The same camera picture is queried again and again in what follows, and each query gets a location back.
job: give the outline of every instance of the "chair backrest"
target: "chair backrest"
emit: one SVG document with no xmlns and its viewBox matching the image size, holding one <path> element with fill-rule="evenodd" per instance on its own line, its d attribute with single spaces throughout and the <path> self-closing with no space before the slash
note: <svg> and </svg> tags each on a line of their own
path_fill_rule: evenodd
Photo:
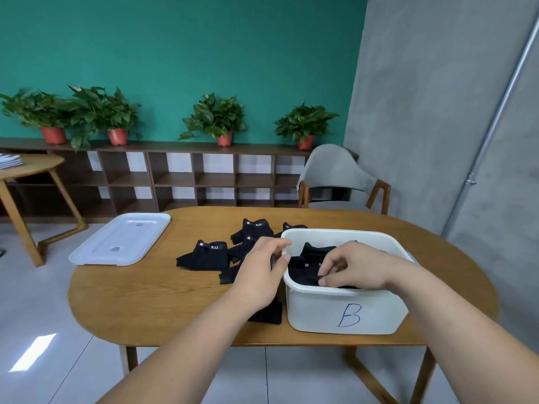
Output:
<svg viewBox="0 0 539 404">
<path fill-rule="evenodd" d="M 348 150 L 336 144 L 323 144 L 313 150 L 303 171 L 299 183 L 307 186 L 342 187 L 370 193 L 376 179 L 360 169 Z"/>
</svg>

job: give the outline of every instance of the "metal pipe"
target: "metal pipe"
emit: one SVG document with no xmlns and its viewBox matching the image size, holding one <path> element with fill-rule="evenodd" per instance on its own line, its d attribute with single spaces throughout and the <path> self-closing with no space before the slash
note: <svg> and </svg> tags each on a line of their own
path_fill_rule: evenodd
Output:
<svg viewBox="0 0 539 404">
<path fill-rule="evenodd" d="M 524 49 L 522 50 L 522 53 L 520 54 L 520 59 L 517 62 L 515 69 L 513 70 L 513 74 L 511 75 L 509 83 L 507 84 L 502 100 L 500 101 L 500 104 L 498 105 L 498 108 L 496 109 L 494 117 L 492 118 L 490 122 L 490 126 L 485 136 L 483 137 L 483 141 L 481 142 L 481 147 L 479 148 L 477 154 L 475 155 L 472 167 L 470 168 L 468 172 L 468 177 L 462 184 L 462 187 L 460 188 L 460 191 L 459 191 L 459 195 L 456 197 L 455 204 L 453 204 L 453 208 L 451 209 L 449 217 L 447 218 L 447 221 L 444 225 L 444 229 L 441 232 L 442 238 L 447 238 L 447 236 L 449 235 L 449 232 L 453 228 L 455 219 L 458 213 L 460 212 L 460 209 L 462 208 L 462 203 L 466 197 L 466 193 L 468 192 L 468 189 L 471 186 L 477 184 L 477 181 L 475 180 L 475 176 L 478 172 L 479 166 L 481 165 L 481 163 L 483 162 L 485 158 L 485 155 L 488 150 L 488 146 L 496 132 L 496 129 L 500 122 L 500 118 L 503 115 L 503 112 L 507 105 L 507 101 L 509 100 L 509 97 L 513 93 L 513 89 L 516 85 L 516 82 L 518 81 L 520 77 L 522 67 L 524 66 L 524 63 L 526 62 L 528 58 L 528 54 L 530 52 L 531 46 L 533 45 L 535 41 L 538 31 L 539 31 L 539 14 L 537 15 L 537 18 L 535 19 L 535 25 L 531 29 L 530 35 L 528 37 L 528 41 L 526 42 L 526 45 L 524 46 Z"/>
</svg>

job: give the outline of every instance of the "wooden table leg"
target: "wooden table leg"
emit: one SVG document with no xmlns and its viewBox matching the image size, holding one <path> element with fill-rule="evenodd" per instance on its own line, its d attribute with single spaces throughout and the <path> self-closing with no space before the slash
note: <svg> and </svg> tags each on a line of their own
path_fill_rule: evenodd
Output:
<svg viewBox="0 0 539 404">
<path fill-rule="evenodd" d="M 66 188 L 64 187 L 64 184 L 62 183 L 62 180 L 58 177 L 58 174 L 56 173 L 56 170 L 49 170 L 49 173 L 56 183 L 58 190 L 60 190 L 60 193 L 64 197 L 64 200 L 66 201 L 67 205 L 69 206 L 71 212 L 75 216 L 75 219 L 77 220 L 77 226 L 73 229 L 70 229 L 68 231 L 65 231 L 63 233 L 54 235 L 50 238 L 44 239 L 42 241 L 39 241 L 37 244 L 38 249 L 44 253 L 45 248 L 57 241 L 63 240 L 64 238 L 70 237 L 73 234 L 77 234 L 81 231 L 84 231 L 88 228 L 88 225 L 84 222 L 83 217 L 80 215 L 79 210 L 77 210 L 77 207 L 73 203 L 73 200 L 71 199 L 69 193 L 67 192 Z"/>
<path fill-rule="evenodd" d="M 385 389 L 381 383 L 376 380 L 373 374 L 361 363 L 356 357 L 357 347 L 345 347 L 344 362 L 354 371 L 359 380 L 365 384 L 365 387 L 376 397 L 382 404 L 398 404 L 398 401 Z"/>
<path fill-rule="evenodd" d="M 120 360 L 122 361 L 122 369 L 124 377 L 133 371 L 138 366 L 138 357 L 136 355 L 136 347 L 119 345 Z"/>
<path fill-rule="evenodd" d="M 427 347 L 425 355 L 423 356 L 421 368 L 419 369 L 419 376 L 415 382 L 414 392 L 412 393 L 410 404 L 421 404 L 428 387 L 428 382 L 431 380 L 432 374 L 435 371 L 435 367 L 436 359 L 432 355 L 431 350 Z"/>
<path fill-rule="evenodd" d="M 20 216 L 19 210 L 17 210 L 17 205 L 13 201 L 13 197 L 11 196 L 4 180 L 0 180 L 0 199 L 8 212 L 11 222 L 19 233 L 26 251 L 30 254 L 33 264 L 37 267 L 44 265 L 45 261 L 43 260 L 38 247 L 36 247 L 36 244 L 33 242 L 30 231 L 28 231 L 28 227 L 26 224 L 24 224 L 24 220 Z"/>
</svg>

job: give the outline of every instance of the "tile floor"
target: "tile floor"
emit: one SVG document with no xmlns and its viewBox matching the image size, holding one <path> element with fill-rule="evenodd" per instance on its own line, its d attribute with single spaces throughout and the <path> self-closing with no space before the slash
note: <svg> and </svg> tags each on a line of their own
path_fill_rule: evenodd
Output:
<svg viewBox="0 0 539 404">
<path fill-rule="evenodd" d="M 66 227 L 35 224 L 30 230 L 40 240 Z M 122 378 L 118 347 L 80 327 L 66 296 L 74 269 L 67 257 L 99 228 L 94 224 L 53 244 L 47 264 L 35 268 L 13 227 L 0 224 L 0 247 L 8 250 L 0 258 L 0 403 L 91 404 Z M 49 337 L 39 341 L 50 340 L 44 353 L 26 371 L 13 371 L 42 336 Z M 139 348 L 139 360 L 153 350 Z M 360 349 L 358 357 L 396 399 L 407 402 L 423 352 L 419 347 L 369 347 Z M 339 348 L 230 348 L 203 402 L 376 403 L 340 356 Z M 439 368 L 424 402 L 457 402 Z"/>
</svg>

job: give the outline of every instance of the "stack of books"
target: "stack of books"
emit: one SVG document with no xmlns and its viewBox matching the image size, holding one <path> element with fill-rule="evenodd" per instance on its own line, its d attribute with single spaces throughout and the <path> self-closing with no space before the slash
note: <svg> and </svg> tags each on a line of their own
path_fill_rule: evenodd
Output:
<svg viewBox="0 0 539 404">
<path fill-rule="evenodd" d="M 3 155 L 0 153 L 0 170 L 20 166 L 23 161 L 17 155 Z"/>
</svg>

